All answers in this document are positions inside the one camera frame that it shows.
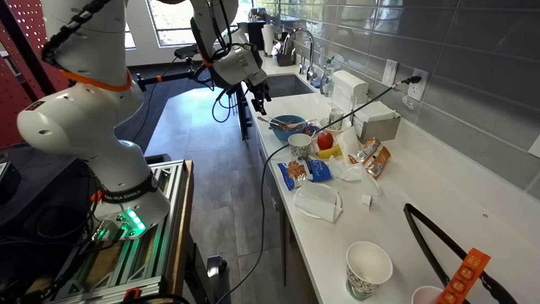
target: gray tile backsplash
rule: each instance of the gray tile backsplash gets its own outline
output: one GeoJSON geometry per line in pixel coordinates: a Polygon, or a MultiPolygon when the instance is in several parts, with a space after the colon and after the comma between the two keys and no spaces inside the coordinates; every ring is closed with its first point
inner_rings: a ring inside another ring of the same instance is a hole
{"type": "MultiPolygon", "coordinates": [[[[540,158],[527,153],[540,135],[540,1],[262,0],[257,6],[268,8],[276,32],[311,30],[315,64],[334,56],[336,68],[368,82],[371,94],[386,88],[387,59],[399,63],[396,81],[414,68],[430,72],[422,100],[408,97],[412,109],[402,102],[406,85],[381,101],[540,199],[540,158]]],[[[295,40],[309,45],[305,35],[295,40]]]]}

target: sink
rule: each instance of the sink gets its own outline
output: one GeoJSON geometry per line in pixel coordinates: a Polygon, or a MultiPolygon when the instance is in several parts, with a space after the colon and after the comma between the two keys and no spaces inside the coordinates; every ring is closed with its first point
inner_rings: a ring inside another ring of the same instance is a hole
{"type": "Polygon", "coordinates": [[[295,74],[268,76],[266,78],[266,83],[270,88],[271,98],[314,93],[314,91],[295,74]]]}

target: banana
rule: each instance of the banana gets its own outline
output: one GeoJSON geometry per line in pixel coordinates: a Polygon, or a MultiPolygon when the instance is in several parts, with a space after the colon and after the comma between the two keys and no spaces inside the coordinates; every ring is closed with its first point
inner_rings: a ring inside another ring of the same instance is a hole
{"type": "Polygon", "coordinates": [[[332,155],[334,156],[341,155],[341,148],[339,147],[339,145],[336,145],[336,146],[331,147],[330,149],[320,150],[316,154],[320,158],[328,159],[332,155]]]}

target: light switch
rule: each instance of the light switch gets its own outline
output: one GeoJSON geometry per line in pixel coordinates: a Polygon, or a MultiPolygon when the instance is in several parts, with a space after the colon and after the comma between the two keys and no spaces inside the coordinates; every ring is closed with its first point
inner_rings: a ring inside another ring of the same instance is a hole
{"type": "Polygon", "coordinates": [[[529,149],[529,153],[536,157],[540,157],[540,136],[538,136],[536,141],[532,144],[531,148],[529,149]]]}
{"type": "Polygon", "coordinates": [[[386,66],[384,67],[384,74],[382,75],[382,84],[387,87],[391,87],[394,84],[397,72],[397,61],[390,59],[386,60],[386,66]]]}
{"type": "Polygon", "coordinates": [[[409,90],[407,91],[407,93],[409,94],[409,97],[419,101],[420,99],[422,99],[424,89],[426,88],[426,84],[428,83],[429,73],[420,69],[414,69],[413,76],[416,75],[422,76],[422,80],[420,80],[420,82],[418,83],[411,83],[409,85],[409,90]]]}

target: blue bowl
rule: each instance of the blue bowl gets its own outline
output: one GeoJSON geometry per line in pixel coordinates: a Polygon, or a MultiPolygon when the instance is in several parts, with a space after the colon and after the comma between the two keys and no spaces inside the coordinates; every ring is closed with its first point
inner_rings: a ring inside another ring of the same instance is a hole
{"type": "MultiPolygon", "coordinates": [[[[281,120],[283,122],[290,122],[290,123],[296,123],[296,122],[301,122],[305,120],[304,118],[300,116],[296,116],[296,115],[281,115],[281,116],[277,116],[275,119],[281,120]]],[[[275,137],[277,137],[281,141],[287,141],[289,139],[289,136],[293,134],[302,133],[304,129],[306,128],[306,126],[307,126],[307,122],[304,124],[301,124],[300,129],[295,129],[291,131],[281,131],[281,130],[277,130],[276,129],[277,127],[274,124],[270,124],[272,131],[274,131],[275,137]]]]}

